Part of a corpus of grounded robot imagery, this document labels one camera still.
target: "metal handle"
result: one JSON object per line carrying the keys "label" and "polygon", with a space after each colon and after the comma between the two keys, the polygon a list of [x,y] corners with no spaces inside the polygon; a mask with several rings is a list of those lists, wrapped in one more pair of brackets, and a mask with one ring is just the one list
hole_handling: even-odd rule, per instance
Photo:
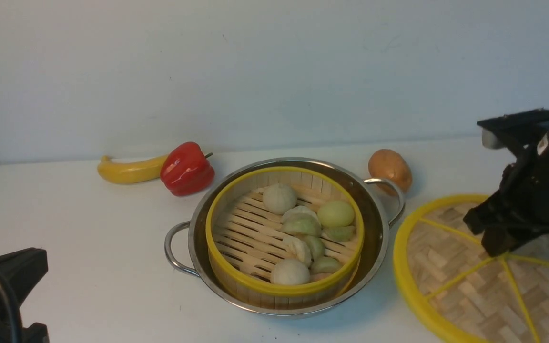
{"label": "metal handle", "polygon": [[387,179],[368,179],[364,180],[364,182],[366,184],[385,184],[391,187],[395,191],[395,193],[397,193],[398,210],[394,217],[389,220],[389,226],[394,226],[401,217],[401,215],[404,213],[404,210],[406,208],[406,197],[404,196],[403,191],[395,183]]}
{"label": "metal handle", "polygon": [[172,227],[168,231],[164,239],[164,252],[166,254],[166,259],[168,259],[168,262],[173,266],[173,268],[187,275],[196,276],[197,278],[200,278],[200,275],[198,275],[198,272],[196,271],[196,269],[187,267],[186,265],[183,265],[179,261],[177,261],[175,256],[173,256],[173,252],[171,250],[171,241],[173,240],[173,236],[177,232],[180,232],[181,230],[187,229],[189,227],[190,227],[190,222],[183,222],[181,224],[177,224],[174,227]]}

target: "bell pepper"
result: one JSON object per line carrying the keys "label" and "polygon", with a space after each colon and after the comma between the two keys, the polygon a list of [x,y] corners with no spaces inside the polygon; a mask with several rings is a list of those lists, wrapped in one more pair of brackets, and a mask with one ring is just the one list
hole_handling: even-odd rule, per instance
{"label": "bell pepper", "polygon": [[193,141],[173,150],[162,165],[161,180],[176,197],[184,197],[205,189],[215,178],[215,170],[200,146]]}

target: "yellow rim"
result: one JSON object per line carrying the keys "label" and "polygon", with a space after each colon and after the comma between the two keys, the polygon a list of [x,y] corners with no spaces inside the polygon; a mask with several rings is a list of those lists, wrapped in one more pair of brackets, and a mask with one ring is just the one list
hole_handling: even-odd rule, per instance
{"label": "yellow rim", "polygon": [[[349,289],[349,286],[351,285],[351,282],[353,282],[353,279],[355,278],[355,275],[357,275],[357,271],[359,271],[359,261],[357,261],[357,265],[355,265],[355,269],[353,270],[353,275],[351,275],[351,277],[349,278],[349,281],[347,281],[345,286],[342,287],[340,289],[340,291],[338,291],[338,293],[336,293],[336,295],[334,295],[334,298],[340,297],[340,295],[343,295]],[[233,292],[228,286],[226,286],[226,284],[222,283],[222,287],[228,293],[230,293],[232,295],[235,294],[235,292]]]}
{"label": "yellow rim", "polygon": [[[431,297],[429,296],[425,297],[421,293],[421,291],[418,289],[418,286],[414,282],[414,278],[412,278],[412,273],[410,272],[410,267],[407,259],[408,239],[416,223],[420,220],[423,220],[422,219],[423,216],[433,211],[434,209],[455,204],[458,202],[480,203],[486,200],[486,198],[487,197],[485,195],[456,195],[453,197],[438,199],[428,204],[425,204],[407,217],[404,223],[400,226],[399,231],[397,233],[397,237],[395,239],[394,273],[395,273],[395,280],[397,282],[399,290],[401,291],[404,299],[408,303],[408,306],[414,312],[414,315],[416,315],[416,317],[418,317],[418,319],[423,323],[423,325],[425,325],[429,330],[431,330],[431,332],[433,332],[436,336],[440,337],[440,339],[444,340],[445,342],[486,343],[484,339],[471,336],[467,332],[461,330],[451,322],[447,321],[447,319],[442,317],[429,304],[429,299]],[[518,298],[518,302],[520,303],[521,309],[523,310],[523,314],[525,315],[525,319],[527,320],[527,324],[529,326],[529,329],[531,330],[532,336],[536,341],[536,343],[539,343],[540,340],[535,330],[535,326],[533,325],[529,317],[528,311],[524,305],[524,301],[522,300],[520,292],[517,289],[517,285],[514,280],[514,277],[510,275],[510,271],[506,263],[506,258],[508,257],[500,256],[499,258],[488,259],[486,261],[483,261],[482,263],[479,263],[479,265],[473,267],[471,270],[478,269],[479,267],[482,267],[496,260],[500,260],[501,263],[503,263],[503,267],[506,273],[508,274],[508,277],[510,278],[512,291],[514,295]],[[455,280],[459,281],[460,278],[457,277],[451,282],[448,282],[446,285],[442,287],[442,291],[444,291],[447,288],[447,285],[451,286],[452,284],[454,284]]]}
{"label": "yellow rim", "polygon": [[[222,256],[222,254],[220,253],[220,251],[217,249],[215,245],[215,241],[213,239],[213,232],[212,232],[213,212],[215,211],[216,205],[218,204],[222,196],[229,189],[231,189],[231,187],[234,187],[239,182],[242,182],[242,180],[250,178],[251,176],[255,176],[256,174],[262,174],[262,173],[268,173],[268,172],[303,172],[303,173],[313,174],[314,176],[318,176],[319,178],[322,178],[324,181],[327,181],[331,183],[334,187],[338,188],[341,191],[341,193],[346,197],[346,199],[349,201],[349,204],[351,204],[351,206],[353,207],[353,210],[355,211],[355,224],[357,228],[357,238],[358,238],[357,250],[355,251],[355,254],[353,254],[353,257],[351,258],[351,260],[348,263],[345,263],[345,265],[343,265],[339,271],[317,282],[301,284],[298,286],[281,286],[277,284],[270,284],[268,282],[263,282],[261,280],[256,280],[255,278],[251,278],[250,276],[247,276],[241,273],[236,268],[234,268],[230,263],[228,263],[224,258],[224,256]],[[357,261],[359,260],[361,249],[364,245],[364,220],[362,219],[361,212],[359,211],[359,206],[357,206],[357,203],[355,202],[355,200],[353,200],[349,192],[347,192],[346,189],[344,189],[340,184],[338,184],[337,182],[335,182],[334,180],[328,178],[323,174],[317,173],[309,169],[298,168],[298,167],[270,167],[265,169],[259,169],[259,170],[255,170],[250,173],[247,173],[241,176],[240,178],[233,180],[233,182],[229,183],[226,187],[224,187],[224,189],[222,189],[222,191],[216,196],[215,200],[211,204],[211,208],[209,208],[209,213],[207,213],[207,223],[205,228],[206,228],[206,236],[207,236],[207,248],[209,248],[209,251],[212,252],[215,262],[222,267],[222,269],[226,272],[227,275],[230,275],[232,278],[236,280],[236,282],[239,282],[245,287],[258,291],[259,293],[264,293],[264,294],[272,295],[275,297],[301,297],[303,295],[318,293],[319,291],[322,291],[324,289],[327,289],[333,286],[334,284],[339,282],[342,278],[344,278],[345,275],[348,275],[348,273],[353,271],[353,267],[357,265]]]}

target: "banana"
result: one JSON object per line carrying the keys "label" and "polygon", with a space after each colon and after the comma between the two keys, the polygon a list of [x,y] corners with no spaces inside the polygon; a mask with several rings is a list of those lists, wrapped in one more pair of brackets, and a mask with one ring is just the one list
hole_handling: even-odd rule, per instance
{"label": "banana", "polygon": [[146,182],[160,177],[160,171],[168,155],[139,162],[116,163],[103,156],[98,167],[103,180],[115,184],[133,184]]}

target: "cable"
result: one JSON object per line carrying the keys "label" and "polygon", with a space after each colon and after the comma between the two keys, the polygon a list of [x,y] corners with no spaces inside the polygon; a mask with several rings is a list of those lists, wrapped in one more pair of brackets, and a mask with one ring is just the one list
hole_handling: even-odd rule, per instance
{"label": "cable", "polygon": [[6,308],[8,322],[10,324],[11,343],[22,343],[22,318],[20,316],[20,307],[14,290],[0,274],[0,300]]}

